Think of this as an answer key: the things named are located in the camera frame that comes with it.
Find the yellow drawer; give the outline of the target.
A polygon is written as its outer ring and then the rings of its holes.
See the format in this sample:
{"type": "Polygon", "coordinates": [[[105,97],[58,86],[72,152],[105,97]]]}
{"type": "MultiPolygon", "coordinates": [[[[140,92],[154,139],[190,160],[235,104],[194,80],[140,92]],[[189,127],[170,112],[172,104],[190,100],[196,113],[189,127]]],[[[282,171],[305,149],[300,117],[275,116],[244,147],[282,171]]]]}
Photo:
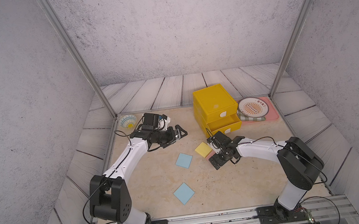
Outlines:
{"type": "Polygon", "coordinates": [[[218,132],[228,134],[240,128],[241,120],[236,114],[232,114],[207,123],[204,128],[204,133],[207,137],[210,137],[210,135],[215,135],[218,132]]]}

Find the yellow sticky note pad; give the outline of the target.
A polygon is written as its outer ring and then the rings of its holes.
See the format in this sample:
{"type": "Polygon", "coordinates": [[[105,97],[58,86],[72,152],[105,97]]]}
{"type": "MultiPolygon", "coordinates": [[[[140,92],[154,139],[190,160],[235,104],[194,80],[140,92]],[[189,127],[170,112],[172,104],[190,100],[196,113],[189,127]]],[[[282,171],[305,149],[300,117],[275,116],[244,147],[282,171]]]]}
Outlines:
{"type": "Polygon", "coordinates": [[[207,156],[212,152],[212,148],[205,142],[202,142],[197,146],[195,152],[197,152],[203,158],[207,158],[207,156]]]}

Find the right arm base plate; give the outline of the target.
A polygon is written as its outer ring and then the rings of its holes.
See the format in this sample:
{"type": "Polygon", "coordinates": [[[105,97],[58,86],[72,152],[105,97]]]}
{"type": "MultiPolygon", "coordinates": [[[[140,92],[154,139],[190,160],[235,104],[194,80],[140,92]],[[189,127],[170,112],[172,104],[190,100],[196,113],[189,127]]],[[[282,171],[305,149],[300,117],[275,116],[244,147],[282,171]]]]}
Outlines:
{"type": "Polygon", "coordinates": [[[293,210],[288,210],[282,205],[259,207],[256,209],[260,224],[280,224],[308,221],[308,213],[298,204],[293,210]]]}

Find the pink sticky note pad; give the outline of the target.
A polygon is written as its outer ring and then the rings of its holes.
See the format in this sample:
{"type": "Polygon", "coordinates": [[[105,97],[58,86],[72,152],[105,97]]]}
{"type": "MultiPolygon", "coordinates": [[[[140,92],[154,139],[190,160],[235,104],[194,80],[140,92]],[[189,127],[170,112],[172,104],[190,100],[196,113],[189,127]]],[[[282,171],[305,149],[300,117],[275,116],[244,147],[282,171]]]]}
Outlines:
{"type": "Polygon", "coordinates": [[[206,160],[208,160],[208,161],[210,161],[210,158],[212,158],[214,155],[216,155],[217,153],[214,151],[214,150],[212,150],[207,156],[206,156],[206,160]]]}

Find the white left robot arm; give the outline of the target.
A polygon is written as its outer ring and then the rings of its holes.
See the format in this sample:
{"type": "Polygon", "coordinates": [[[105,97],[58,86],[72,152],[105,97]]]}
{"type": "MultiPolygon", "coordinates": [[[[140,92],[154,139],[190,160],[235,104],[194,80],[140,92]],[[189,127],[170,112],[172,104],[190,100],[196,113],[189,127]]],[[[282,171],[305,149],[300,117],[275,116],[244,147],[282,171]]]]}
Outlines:
{"type": "Polygon", "coordinates": [[[153,144],[167,148],[187,135],[188,132],[179,125],[165,130],[149,127],[134,130],[116,162],[103,175],[91,179],[88,199],[90,215],[118,224],[148,224],[148,214],[132,206],[128,181],[141,158],[152,152],[150,147],[153,144]]]}

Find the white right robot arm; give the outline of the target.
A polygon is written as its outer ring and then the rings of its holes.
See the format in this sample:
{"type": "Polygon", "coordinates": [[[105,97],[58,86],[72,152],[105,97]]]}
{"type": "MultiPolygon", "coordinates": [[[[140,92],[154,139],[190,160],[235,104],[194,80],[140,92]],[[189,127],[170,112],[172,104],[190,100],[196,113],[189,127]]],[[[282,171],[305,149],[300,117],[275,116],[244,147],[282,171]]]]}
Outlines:
{"type": "Polygon", "coordinates": [[[300,200],[312,189],[319,175],[324,174],[323,160],[297,137],[276,142],[269,136],[255,140],[243,136],[230,139],[221,135],[208,138],[207,143],[214,151],[209,162],[217,170],[229,161],[236,164],[247,157],[280,164],[288,182],[275,201],[274,207],[278,211],[296,210],[300,200]]]}

